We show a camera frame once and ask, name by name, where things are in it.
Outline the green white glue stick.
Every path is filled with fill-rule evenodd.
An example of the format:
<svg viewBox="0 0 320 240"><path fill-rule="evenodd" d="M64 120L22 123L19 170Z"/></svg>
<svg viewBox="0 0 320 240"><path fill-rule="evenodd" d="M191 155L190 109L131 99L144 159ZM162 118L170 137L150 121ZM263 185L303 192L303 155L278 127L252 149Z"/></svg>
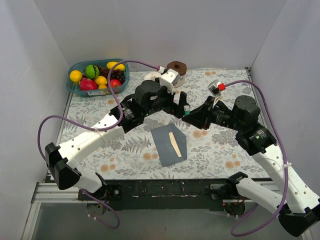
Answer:
<svg viewBox="0 0 320 240"><path fill-rule="evenodd" d="M190 114L190 106L189 105L185 105L183 107L183 110L184 110L184 116L187 116Z"/></svg>

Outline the cream letter paper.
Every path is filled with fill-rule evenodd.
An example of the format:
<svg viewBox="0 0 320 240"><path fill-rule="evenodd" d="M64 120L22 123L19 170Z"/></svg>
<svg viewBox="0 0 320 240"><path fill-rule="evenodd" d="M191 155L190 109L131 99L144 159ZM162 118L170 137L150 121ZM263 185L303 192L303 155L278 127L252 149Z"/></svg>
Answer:
<svg viewBox="0 0 320 240"><path fill-rule="evenodd" d="M168 135L169 135L170 143L171 143L173 149L175 150L177 156L179 158L181 158L182 154L180 152L179 146L178 146L178 144L176 142L176 139L175 139L175 136L174 136L173 132L169 132Z"/></svg>

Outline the grey envelope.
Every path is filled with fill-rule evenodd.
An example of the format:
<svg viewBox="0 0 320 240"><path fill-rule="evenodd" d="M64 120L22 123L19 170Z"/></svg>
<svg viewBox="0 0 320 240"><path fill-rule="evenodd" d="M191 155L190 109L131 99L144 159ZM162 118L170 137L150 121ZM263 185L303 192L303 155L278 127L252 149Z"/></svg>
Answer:
<svg viewBox="0 0 320 240"><path fill-rule="evenodd" d="M173 132L182 157L178 157L172 147L169 132ZM162 167L169 167L187 159L187 137L174 124L168 124L151 130Z"/></svg>

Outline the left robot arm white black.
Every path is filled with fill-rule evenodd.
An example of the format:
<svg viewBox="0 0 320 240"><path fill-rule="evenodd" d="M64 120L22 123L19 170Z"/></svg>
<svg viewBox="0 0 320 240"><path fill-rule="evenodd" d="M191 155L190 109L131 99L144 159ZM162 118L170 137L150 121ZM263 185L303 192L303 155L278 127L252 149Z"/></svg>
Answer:
<svg viewBox="0 0 320 240"><path fill-rule="evenodd" d="M175 92L153 80L144 80L133 94L119 104L89 130L60 145L49 143L45 147L45 161L60 190L71 187L84 189L95 199L106 196L106 183L98 173L85 172L80 163L91 153L112 139L118 138L154 113L164 111L181 119L188 105L187 94L181 92L174 102Z"/></svg>

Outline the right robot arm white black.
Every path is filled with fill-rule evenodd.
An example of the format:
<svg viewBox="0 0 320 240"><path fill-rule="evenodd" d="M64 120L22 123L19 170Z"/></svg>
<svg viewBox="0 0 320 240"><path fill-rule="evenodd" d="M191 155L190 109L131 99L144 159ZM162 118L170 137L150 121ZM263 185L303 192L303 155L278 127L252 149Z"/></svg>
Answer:
<svg viewBox="0 0 320 240"><path fill-rule="evenodd" d="M229 109L220 100L209 96L194 110L183 107L182 120L206 130L211 124L235 130L237 143L267 172L281 191L277 194L243 172L226 179L225 185L212 192L223 197L250 199L266 210L276 212L281 226L298 237L320 220L320 197L314 193L285 160L284 151L270 131L258 122L260 108L254 98L241 95Z"/></svg>

